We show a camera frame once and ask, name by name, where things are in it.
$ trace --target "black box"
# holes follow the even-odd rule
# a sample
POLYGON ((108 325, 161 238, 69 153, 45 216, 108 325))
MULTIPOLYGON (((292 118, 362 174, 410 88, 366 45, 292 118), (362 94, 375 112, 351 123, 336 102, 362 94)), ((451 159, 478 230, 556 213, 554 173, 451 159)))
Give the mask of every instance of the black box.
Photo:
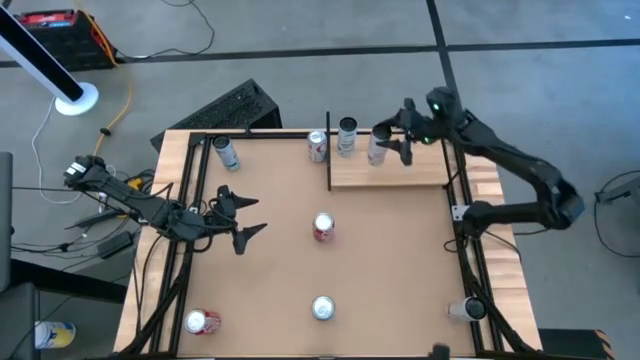
MULTIPOLYGON (((253 79, 245 81, 169 129, 247 128, 282 129, 278 105, 253 79)), ((163 139, 164 131, 150 140, 158 152, 163 139)))
POLYGON ((83 12, 52 10, 14 16, 67 71, 114 67, 107 53, 115 57, 115 48, 103 43, 83 12))

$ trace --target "wooden shelf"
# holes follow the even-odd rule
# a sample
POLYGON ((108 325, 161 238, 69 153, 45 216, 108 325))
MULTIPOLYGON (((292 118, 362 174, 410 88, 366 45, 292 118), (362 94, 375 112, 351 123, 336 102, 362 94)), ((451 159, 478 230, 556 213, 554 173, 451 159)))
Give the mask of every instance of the wooden shelf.
POLYGON ((411 166, 404 166, 400 156, 391 150, 387 152, 383 166, 369 165, 369 135, 358 135, 356 149, 350 157, 338 155, 337 143, 338 136, 331 136, 332 187, 444 185, 448 181, 439 141, 430 146, 412 146, 411 166))

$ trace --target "black cable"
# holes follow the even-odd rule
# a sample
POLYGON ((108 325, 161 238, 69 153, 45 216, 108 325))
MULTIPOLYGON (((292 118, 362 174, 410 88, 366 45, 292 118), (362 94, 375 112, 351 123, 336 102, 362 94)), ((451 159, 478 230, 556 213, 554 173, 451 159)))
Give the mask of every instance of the black cable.
POLYGON ((202 10, 200 10, 198 5, 196 5, 195 0, 189 0, 185 4, 177 4, 177 5, 168 3, 168 2, 166 2, 164 0, 162 0, 162 2, 164 2, 165 4, 167 4, 169 6, 173 6, 173 7, 184 7, 184 6, 187 6, 187 5, 193 6, 196 9, 196 11, 198 11, 198 13, 202 17, 202 19, 204 19, 204 22, 207 25, 207 27, 209 28, 209 30, 211 30, 211 37, 209 38, 209 43, 207 44, 207 46, 204 47, 202 50, 198 50, 196 52, 189 52, 189 51, 184 51, 184 50, 180 50, 180 49, 176 49, 176 48, 169 48, 169 49, 158 51, 158 52, 153 53, 151 55, 146 55, 146 56, 142 56, 142 57, 129 56, 129 55, 123 53, 122 51, 118 50, 118 52, 120 54, 122 54, 122 56, 124 56, 125 58, 135 62, 135 61, 142 61, 142 60, 150 59, 152 57, 156 57, 158 55, 162 55, 162 54, 165 54, 165 53, 168 53, 168 52, 177 52, 177 53, 180 53, 180 54, 183 54, 183 55, 194 56, 194 55, 202 54, 203 52, 205 52, 205 51, 207 51, 207 50, 209 50, 211 48, 211 46, 213 45, 213 39, 216 36, 216 31, 213 29, 213 26, 211 26, 211 24, 209 23, 209 19, 207 19, 207 17, 204 15, 202 10))
POLYGON ((524 231, 524 232, 517 232, 517 233, 513 233, 513 235, 519 235, 519 236, 529 236, 529 235, 536 235, 536 234, 542 234, 544 232, 547 232, 551 229, 549 228, 544 228, 544 229, 540 229, 540 230, 536 230, 536 231, 524 231))
POLYGON ((213 244, 213 235, 209 235, 209 239, 207 240, 207 245, 205 245, 202 249, 196 249, 196 247, 194 245, 193 252, 197 253, 197 254, 201 254, 201 253, 209 250, 209 248, 211 247, 211 244, 213 244))
MULTIPOLYGON (((85 180, 85 181, 83 181, 83 182, 81 182, 81 183, 82 183, 82 184, 88 184, 88 183, 95 183, 95 182, 98 182, 98 183, 104 183, 104 181, 103 181, 103 180, 85 180)), ((124 190, 122 190, 122 189, 120 189, 120 188, 116 188, 116 187, 114 187, 114 188, 113 188, 113 190, 115 190, 115 191, 119 192, 120 194, 122 194, 122 195, 124 195, 124 196, 130 197, 130 198, 132 198, 132 199, 142 199, 142 200, 146 200, 146 199, 153 199, 154 197, 156 197, 156 196, 158 196, 158 195, 162 194, 163 192, 167 191, 167 189, 171 188, 172 186, 173 186, 173 183, 169 183, 169 184, 167 184, 165 187, 163 187, 162 189, 160 189, 157 193, 155 193, 155 194, 151 194, 151 195, 133 195, 133 194, 130 194, 130 193, 128 193, 128 192, 126 192, 126 191, 124 191, 124 190)))
MULTIPOLYGON (((600 191, 598 193, 601 193, 603 191, 605 191, 605 189, 607 188, 607 186, 609 186, 612 182, 618 180, 619 178, 626 176, 626 175, 631 175, 631 174, 635 174, 635 173, 639 173, 640 170, 631 170, 631 171, 627 171, 621 174, 618 174, 616 176, 614 176, 613 178, 611 178, 611 180, 607 181, 604 186, 602 186, 602 188, 600 189, 600 191)), ((600 233, 600 226, 598 225, 598 200, 596 199, 596 201, 594 201, 593 203, 593 226, 596 228, 596 235, 598 236, 598 241, 600 241, 600 244, 602 244, 602 246, 604 246, 605 249, 609 250, 609 252, 618 255, 620 257, 625 257, 625 258, 640 258, 640 254, 625 254, 625 253, 621 253, 617 250, 614 250, 613 248, 611 248, 611 246, 607 245, 607 243, 604 241, 604 239, 602 238, 602 234, 600 233)))
POLYGON ((512 243, 508 242, 504 238, 502 238, 502 237, 500 237, 500 236, 498 236, 498 235, 496 235, 496 234, 494 234, 494 233, 492 233, 490 231, 485 230, 484 232, 489 234, 489 235, 491 235, 491 236, 493 236, 496 240, 502 242, 503 244, 507 245, 507 247, 510 247, 511 249, 513 249, 513 251, 515 251, 516 254, 518 254, 518 259, 520 259, 520 262, 522 262, 522 254, 520 254, 520 250, 518 250, 518 248, 515 245, 513 245, 512 243))
POLYGON ((124 221, 122 221, 115 229, 113 229, 112 231, 110 231, 107 235, 102 236, 99 239, 96 240, 91 240, 91 241, 86 241, 86 242, 81 242, 78 243, 79 240, 83 239, 83 236, 79 236, 78 238, 76 238, 75 240, 73 240, 72 242, 69 243, 63 243, 57 246, 54 246, 50 249, 46 249, 46 250, 34 250, 34 249, 25 249, 25 248, 21 248, 18 246, 11 246, 12 250, 17 250, 17 251, 22 251, 22 252, 28 252, 28 253, 32 253, 32 254, 40 254, 40 255, 44 255, 44 256, 54 256, 54 254, 50 254, 51 252, 55 251, 55 250, 61 250, 60 253, 56 253, 58 255, 60 254, 68 254, 68 253, 74 253, 74 252, 78 252, 78 251, 82 251, 84 249, 87 249, 91 246, 93 246, 94 244, 98 243, 98 242, 102 242, 105 241, 107 239, 110 239, 111 236, 113 236, 115 233, 117 233, 118 231, 122 230, 122 228, 124 228, 124 226, 127 224, 127 222, 129 221, 129 218, 127 217, 126 219, 124 219, 124 221), (82 245, 87 245, 87 246, 83 246, 81 248, 78 249, 72 249, 72 250, 62 250, 62 249, 68 249, 69 246, 74 245, 74 244, 82 244, 82 245))
MULTIPOLYGON (((109 281, 109 283, 114 283, 114 282, 116 282, 116 281, 122 280, 122 279, 124 279, 124 278, 129 277, 129 276, 130 276, 130 274, 127 274, 127 275, 121 276, 121 277, 119 277, 119 278, 117 278, 117 279, 114 279, 114 280, 109 281)), ((55 309, 51 310, 51 312, 49 312, 49 313, 47 314, 47 316, 45 316, 42 320, 39 320, 39 321, 38 321, 38 323, 40 323, 40 322, 44 322, 44 321, 47 321, 47 320, 48 320, 48 319, 49 319, 53 314, 55 314, 55 313, 56 313, 56 311, 60 310, 60 308, 61 308, 64 304, 66 304, 69 300, 73 299, 73 298, 74 298, 74 297, 76 297, 76 296, 78 296, 78 295, 69 295, 69 296, 67 296, 67 298, 66 298, 66 299, 64 299, 64 300, 63 300, 63 301, 62 301, 58 306, 56 306, 56 308, 55 308, 55 309)), ((24 336, 22 337, 22 339, 20 339, 20 341, 18 342, 18 344, 16 345, 16 347, 13 349, 13 351, 11 351, 11 355, 9 355, 9 359, 13 358, 13 355, 15 354, 15 352, 16 352, 16 351, 18 351, 18 349, 20 348, 20 345, 22 345, 22 343, 27 339, 27 337, 28 337, 29 335, 31 335, 31 333, 32 333, 32 332, 34 332, 34 331, 35 331, 36 326, 37 326, 37 324, 35 324, 34 326, 32 326, 32 327, 31 327, 31 329, 29 329, 29 331, 28 331, 26 334, 24 334, 24 336)))
POLYGON ((62 192, 77 192, 78 190, 71 189, 52 189, 52 188, 39 188, 39 187, 31 187, 31 186, 13 186, 13 190, 36 190, 36 191, 62 191, 62 192))
POLYGON ((133 286, 136 289, 136 309, 138 310, 138 316, 136 317, 136 333, 140 332, 142 325, 140 324, 140 311, 141 309, 141 301, 140 301, 140 292, 138 291, 138 271, 136 271, 136 259, 133 258, 133 268, 131 270, 133 273, 133 286))
MULTIPOLYGON (((520 254, 520 250, 518 250, 518 248, 515 245, 513 245, 512 243, 508 242, 504 238, 502 238, 502 237, 500 237, 500 236, 498 236, 498 235, 496 235, 496 234, 494 234, 492 232, 489 232, 489 231, 485 230, 485 233, 493 236, 496 240, 504 243, 505 245, 507 245, 508 247, 513 249, 513 251, 515 251, 516 254, 518 254, 518 258, 520 259, 520 262, 522 262, 522 254, 520 254)), ((455 243, 456 243, 456 239, 447 240, 447 241, 444 242, 444 244, 442 244, 442 247, 444 248, 444 251, 446 251, 446 252, 457 253, 458 252, 457 247, 456 248, 452 248, 451 247, 451 244, 455 244, 455 243)), ((463 244, 463 248, 466 249, 467 245, 469 244, 468 237, 464 238, 464 240, 462 241, 462 244, 463 244)))
POLYGON ((78 266, 78 265, 82 265, 82 264, 84 264, 84 263, 87 263, 87 262, 89 262, 89 261, 91 261, 91 260, 93 260, 93 259, 97 259, 97 258, 99 258, 99 257, 100 257, 100 254, 96 254, 96 255, 93 255, 93 256, 89 256, 89 257, 88 257, 87 259, 85 259, 85 260, 78 261, 78 262, 77 262, 77 263, 75 263, 75 264, 71 264, 71 265, 69 265, 69 266, 65 266, 65 267, 63 267, 62 269, 60 269, 60 271, 66 271, 66 270, 69 270, 69 269, 71 269, 72 267, 76 267, 76 266, 78 266))
POLYGON ((166 1, 166 0, 160 0, 160 1, 162 1, 163 3, 165 3, 165 4, 169 5, 169 6, 173 6, 173 7, 184 7, 184 6, 189 6, 189 5, 193 4, 193 2, 194 2, 195 0, 189 0, 189 1, 187 1, 186 3, 184 3, 184 4, 172 4, 172 3, 170 3, 170 2, 168 2, 168 1, 166 1))
POLYGON ((140 332, 141 326, 142 326, 142 301, 144 299, 144 283, 145 280, 147 278, 147 265, 149 264, 149 259, 151 258, 151 254, 153 254, 153 249, 156 247, 156 244, 158 243, 158 241, 162 238, 162 235, 159 235, 154 241, 153 244, 151 244, 151 247, 149 248, 149 252, 147 253, 147 257, 144 259, 144 265, 142 265, 142 281, 141 281, 141 286, 140 286, 140 297, 138 299, 138 279, 137 279, 137 275, 135 273, 136 271, 136 264, 135 264, 135 259, 133 260, 133 273, 134 273, 134 282, 135 282, 135 286, 136 286, 136 307, 138 308, 138 316, 136 318, 136 326, 138 327, 138 332, 140 332))

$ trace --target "concrete floor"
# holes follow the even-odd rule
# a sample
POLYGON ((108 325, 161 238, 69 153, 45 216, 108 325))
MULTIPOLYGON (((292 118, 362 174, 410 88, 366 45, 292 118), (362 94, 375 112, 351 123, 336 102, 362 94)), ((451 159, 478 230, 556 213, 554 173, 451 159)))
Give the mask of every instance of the concrete floor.
MULTIPOLYGON (((111 41, 129 55, 168 47, 196 51, 208 41, 202 19, 190 6, 173 8, 158 0, 83 3, 111 41)), ((423 0, 197 3, 216 30, 208 53, 436 44, 423 0)), ((640 38, 640 4, 634 0, 436 0, 436 4, 445 39, 453 45, 640 38)), ((9 10, 70 6, 67 0, 14 0, 9 10)), ((560 168, 589 209, 593 193, 604 182, 640 168, 640 145, 635 141, 640 132, 640 95, 633 85, 638 82, 639 47, 465 51, 451 52, 450 58, 463 104, 505 141, 560 168)), ((372 125, 394 114, 408 96, 426 112, 424 94, 445 84, 437 52, 160 62, 127 68, 136 87, 133 107, 101 155, 128 173, 155 166, 157 154, 147 142, 150 137, 248 78, 280 105, 285 127, 321 126, 326 110, 336 118, 350 115, 363 126, 372 125)), ((77 118, 53 114, 39 143, 49 187, 62 185, 61 174, 75 155, 93 151, 98 129, 120 110, 126 97, 126 82, 114 70, 74 76, 98 86, 101 100, 77 118)), ((19 68, 0 69, 0 79, 0 149, 12 151, 15 163, 22 165, 15 169, 14 182, 36 186, 37 167, 29 142, 51 95, 19 68)), ((505 172, 501 179, 507 202, 532 198, 530 187, 519 179, 505 172)), ((63 228, 96 207, 87 199, 53 206, 28 191, 14 192, 14 199, 16 243, 69 241, 78 232, 63 228)), ((626 199, 600 211, 603 235, 620 251, 640 253, 640 244, 634 241, 640 231, 636 211, 626 199)), ((89 237, 113 226, 105 224, 89 237)), ((602 329, 618 359, 637 357, 640 261, 615 256, 598 243, 590 210, 567 231, 519 237, 517 242, 539 327, 602 329)), ((113 279, 130 269, 130 255, 75 269, 113 279)), ((78 261, 14 256, 56 268, 78 261)), ((55 299, 43 304, 54 305, 55 299)), ((64 306, 54 319, 82 324, 82 335, 68 349, 44 352, 43 357, 107 354, 119 309, 84 300, 64 306), (104 315, 101 323, 87 324, 88 313, 104 315), (102 331, 92 331, 94 327, 102 331)))

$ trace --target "soda can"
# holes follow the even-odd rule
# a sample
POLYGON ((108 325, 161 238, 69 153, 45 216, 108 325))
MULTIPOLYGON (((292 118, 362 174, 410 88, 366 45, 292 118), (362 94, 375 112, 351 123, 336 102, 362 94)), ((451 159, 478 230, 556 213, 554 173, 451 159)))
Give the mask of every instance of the soda can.
POLYGON ((327 135, 322 130, 313 130, 307 136, 309 158, 313 162, 323 162, 327 157, 327 135))
POLYGON ((226 135, 218 135, 213 139, 213 148, 216 149, 222 165, 229 171, 236 171, 240 168, 238 154, 231 145, 231 139, 226 135))
POLYGON ((220 315, 215 311, 191 310, 184 319, 185 329, 195 335, 212 334, 220 329, 220 315))
POLYGON ((69 322, 36 321, 36 349, 59 349, 71 344, 76 327, 69 322))
POLYGON ((387 148, 378 145, 379 141, 391 139, 391 127, 388 125, 377 125, 371 130, 369 136, 369 165, 380 166, 384 163, 387 148))
POLYGON ((458 320, 479 321, 487 315, 487 309, 480 299, 468 297, 449 304, 447 314, 458 320))
POLYGON ((323 243, 333 239, 335 222, 331 215, 320 213, 313 219, 313 237, 323 243))
POLYGON ((340 120, 338 127, 338 155, 349 157, 356 149, 358 122, 354 118, 346 117, 340 120))
POLYGON ((336 312, 336 306, 328 296, 318 296, 311 304, 311 312, 313 317, 318 320, 327 321, 333 317, 336 312))

